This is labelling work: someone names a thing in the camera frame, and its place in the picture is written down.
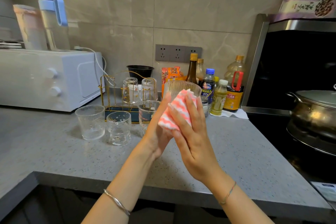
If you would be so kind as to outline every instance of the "black glass cooktop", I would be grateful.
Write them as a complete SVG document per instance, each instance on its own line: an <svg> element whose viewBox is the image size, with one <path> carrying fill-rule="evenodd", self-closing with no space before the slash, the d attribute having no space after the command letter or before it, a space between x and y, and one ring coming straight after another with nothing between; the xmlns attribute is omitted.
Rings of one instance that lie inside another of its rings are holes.
<svg viewBox="0 0 336 224"><path fill-rule="evenodd" d="M247 114L252 124L309 182L336 183L336 157L295 140L287 131L289 116Z"/></svg>

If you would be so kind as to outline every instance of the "person's left hand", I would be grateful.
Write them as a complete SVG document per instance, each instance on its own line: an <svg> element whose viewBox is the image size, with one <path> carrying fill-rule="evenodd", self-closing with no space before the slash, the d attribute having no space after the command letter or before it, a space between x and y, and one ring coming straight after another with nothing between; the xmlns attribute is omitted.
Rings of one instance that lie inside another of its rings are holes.
<svg viewBox="0 0 336 224"><path fill-rule="evenodd" d="M170 139L173 138L173 136L169 134L167 130L158 125L161 115L166 110L168 103L170 103L170 99L171 95L168 92L161 101L157 111L153 115L148 125L147 131L141 140L141 142L146 143L152 149L155 159L162 155Z"/></svg>

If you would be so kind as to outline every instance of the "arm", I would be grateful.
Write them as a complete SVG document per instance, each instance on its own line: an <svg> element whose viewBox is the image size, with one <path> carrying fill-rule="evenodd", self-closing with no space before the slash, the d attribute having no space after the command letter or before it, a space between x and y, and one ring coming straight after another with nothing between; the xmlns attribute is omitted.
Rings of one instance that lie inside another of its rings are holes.
<svg viewBox="0 0 336 224"><path fill-rule="evenodd" d="M197 108L189 96L186 97L186 103L192 127L177 110L168 105L170 114L181 129L181 132L173 131L173 136L187 170L196 180L201 181L219 202L222 202L235 182L222 171L217 162L207 134L201 99L197 98ZM232 224L273 223L238 185L222 207Z"/></svg>
<svg viewBox="0 0 336 224"><path fill-rule="evenodd" d="M158 121L168 103L167 94L154 114L145 136L133 149L123 167L107 187L107 191L117 198L124 207L131 211L140 195L145 179L153 161L161 156L171 139L166 131L158 126ZM106 194L102 194L82 224L92 223L127 223L128 216Z"/></svg>

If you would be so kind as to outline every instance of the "water bottle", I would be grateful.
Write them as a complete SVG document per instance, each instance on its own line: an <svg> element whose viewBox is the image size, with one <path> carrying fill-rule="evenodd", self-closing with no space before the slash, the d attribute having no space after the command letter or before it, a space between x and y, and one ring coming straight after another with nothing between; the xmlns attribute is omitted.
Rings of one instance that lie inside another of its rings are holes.
<svg viewBox="0 0 336 224"><path fill-rule="evenodd" d="M70 50L68 20L63 0L39 0L42 20L52 51Z"/></svg>

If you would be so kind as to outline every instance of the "gray speckled countertop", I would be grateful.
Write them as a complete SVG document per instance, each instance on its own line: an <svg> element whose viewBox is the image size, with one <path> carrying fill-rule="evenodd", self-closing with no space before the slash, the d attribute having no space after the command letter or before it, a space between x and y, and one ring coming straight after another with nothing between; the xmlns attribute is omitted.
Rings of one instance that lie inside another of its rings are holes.
<svg viewBox="0 0 336 224"><path fill-rule="evenodd" d="M249 120L208 117L217 159L268 215L332 223L335 212ZM0 108L0 220L38 184L101 193L141 139L117 147L81 139L74 113ZM220 208L186 170L174 140L157 159L140 198Z"/></svg>

